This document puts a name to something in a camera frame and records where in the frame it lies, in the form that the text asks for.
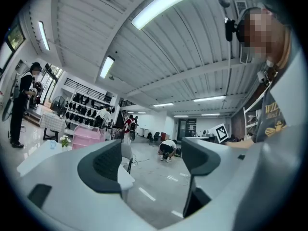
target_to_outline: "ceiling light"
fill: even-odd
[[[173,103],[155,104],[155,105],[153,105],[153,106],[154,106],[154,107],[161,107],[161,106],[169,106],[169,105],[173,105]]]
[[[213,116],[213,115],[214,115],[214,116],[218,116],[218,115],[220,115],[220,113],[217,113],[217,114],[202,114],[202,116],[208,116],[208,115],[209,115],[209,116]]]
[[[152,19],[158,16],[160,13],[170,8],[171,6],[181,2],[183,0],[154,0],[148,6],[146,6],[132,21],[131,23],[141,30]]]
[[[39,21],[38,25],[39,25],[38,26],[39,31],[40,31],[40,34],[42,36],[42,40],[44,42],[45,48],[46,48],[46,50],[50,51],[50,48],[49,48],[49,45],[48,45],[48,42],[47,42],[47,38],[46,38],[46,34],[45,34],[44,23],[42,21]]]
[[[105,63],[103,65],[103,69],[101,71],[101,77],[105,78],[112,64],[114,63],[114,59],[111,56],[107,56]]]
[[[203,102],[203,101],[211,101],[211,100],[218,100],[218,99],[225,99],[226,96],[217,96],[217,97],[210,97],[210,98],[198,98],[194,99],[194,102]]]

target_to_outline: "white ceiling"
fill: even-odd
[[[239,63],[234,40],[226,90],[224,18],[236,18],[234,3],[224,10],[218,0],[185,0],[139,31],[131,20],[151,1],[30,0],[23,16],[40,57],[88,82],[146,108],[173,102],[163,109],[173,114],[232,114],[255,87],[261,68]],[[44,48],[37,21],[44,22],[50,51]],[[115,63],[102,79],[107,55]],[[192,101],[224,94],[225,102]]]

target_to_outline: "black shoe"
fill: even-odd
[[[20,148],[20,149],[22,149],[24,147],[24,145],[21,144],[20,142],[12,142],[11,144],[12,144],[13,148]]]

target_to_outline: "gray floor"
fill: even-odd
[[[20,142],[24,149],[12,148],[7,131],[9,121],[0,122],[0,153],[2,165],[12,182],[20,176],[16,170],[28,156],[39,149],[43,141],[43,128],[23,121]],[[134,187],[128,193],[128,205],[148,223],[161,229],[182,220],[189,188],[189,172],[181,158],[173,157],[167,163],[158,159],[158,146],[148,144],[148,140],[137,137],[131,144],[134,163],[131,175],[135,179]]]

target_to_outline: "sign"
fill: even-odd
[[[215,135],[216,135],[219,143],[225,141],[229,137],[227,130],[225,128],[225,125],[223,123],[214,127],[211,130],[215,131],[215,133],[216,133]]]

